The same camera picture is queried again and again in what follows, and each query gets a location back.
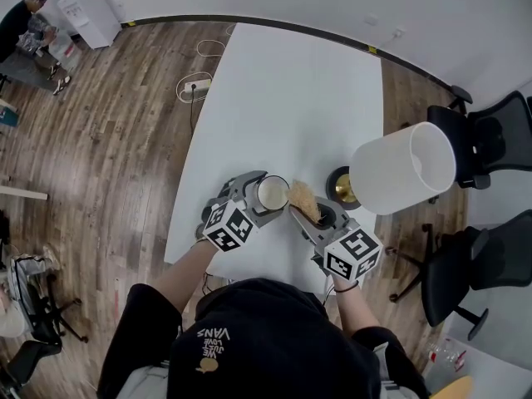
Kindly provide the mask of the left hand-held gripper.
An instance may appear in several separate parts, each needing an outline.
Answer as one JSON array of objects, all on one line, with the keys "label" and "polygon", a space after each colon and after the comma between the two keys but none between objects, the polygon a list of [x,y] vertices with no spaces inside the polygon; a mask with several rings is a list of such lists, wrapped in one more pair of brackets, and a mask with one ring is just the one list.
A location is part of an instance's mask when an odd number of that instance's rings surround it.
[{"label": "left hand-held gripper", "polygon": [[217,250],[227,253],[245,245],[260,228],[283,214],[284,208],[267,206],[259,198],[270,180],[265,170],[252,170],[227,180],[201,212],[204,235]]}]

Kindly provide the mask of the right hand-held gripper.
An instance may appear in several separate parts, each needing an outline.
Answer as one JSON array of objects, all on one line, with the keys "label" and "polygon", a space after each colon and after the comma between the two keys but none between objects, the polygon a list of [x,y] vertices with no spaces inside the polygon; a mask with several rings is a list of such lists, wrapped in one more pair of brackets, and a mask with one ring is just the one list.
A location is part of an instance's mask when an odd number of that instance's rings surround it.
[{"label": "right hand-held gripper", "polygon": [[[338,202],[325,198],[316,198],[316,201],[320,212],[318,223],[298,207],[289,206],[289,213],[304,235],[308,239],[318,239],[312,261],[326,275],[336,276],[347,283],[358,283],[375,268],[382,252],[382,242],[355,219],[348,219],[347,212]],[[321,229],[330,227],[338,228],[329,230],[322,239],[318,238]]]}]

